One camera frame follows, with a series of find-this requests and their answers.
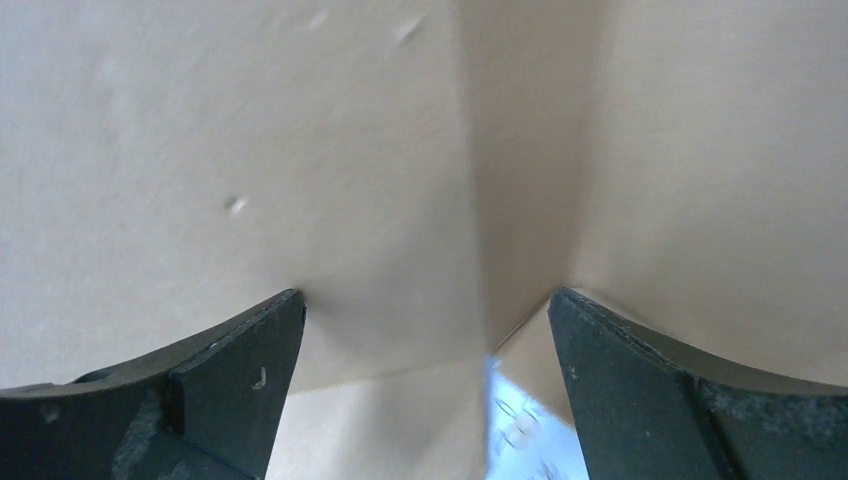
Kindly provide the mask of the cardboard box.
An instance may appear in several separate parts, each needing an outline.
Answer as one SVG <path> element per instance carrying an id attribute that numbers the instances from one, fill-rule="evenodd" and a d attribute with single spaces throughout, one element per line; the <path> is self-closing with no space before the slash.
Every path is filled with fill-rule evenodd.
<path id="1" fill-rule="evenodd" d="M 273 479 L 480 479 L 575 287 L 847 382 L 843 1 L 5 1 L 1 384 L 287 288 Z"/>

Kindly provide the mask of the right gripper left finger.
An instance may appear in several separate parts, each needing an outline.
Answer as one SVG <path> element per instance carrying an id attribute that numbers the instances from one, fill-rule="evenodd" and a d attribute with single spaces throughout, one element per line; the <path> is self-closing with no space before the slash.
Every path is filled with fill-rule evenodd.
<path id="1" fill-rule="evenodd" d="M 5 479 L 262 479 L 301 348 L 300 291 L 71 383 L 1 393 Z"/>

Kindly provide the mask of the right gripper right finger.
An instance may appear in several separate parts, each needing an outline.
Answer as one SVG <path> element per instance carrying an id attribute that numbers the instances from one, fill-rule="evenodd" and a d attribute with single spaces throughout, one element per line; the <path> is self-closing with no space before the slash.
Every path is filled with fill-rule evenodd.
<path id="1" fill-rule="evenodd" d="M 748 367 L 563 288 L 548 316 L 592 479 L 843 479 L 847 391 Z"/>

